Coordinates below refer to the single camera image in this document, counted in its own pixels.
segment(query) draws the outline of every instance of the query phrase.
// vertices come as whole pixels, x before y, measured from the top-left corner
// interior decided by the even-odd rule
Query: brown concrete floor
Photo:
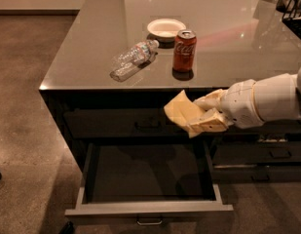
[[[73,17],[0,16],[0,234],[58,233],[81,172],[38,93]],[[221,185],[229,217],[160,227],[78,226],[77,234],[301,233],[301,182]]]

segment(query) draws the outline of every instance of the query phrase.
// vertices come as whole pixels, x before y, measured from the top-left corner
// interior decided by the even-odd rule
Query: white bowl
[[[179,30],[185,29],[186,25],[176,19],[156,19],[151,21],[147,29],[148,31],[157,36],[160,40],[174,38]]]

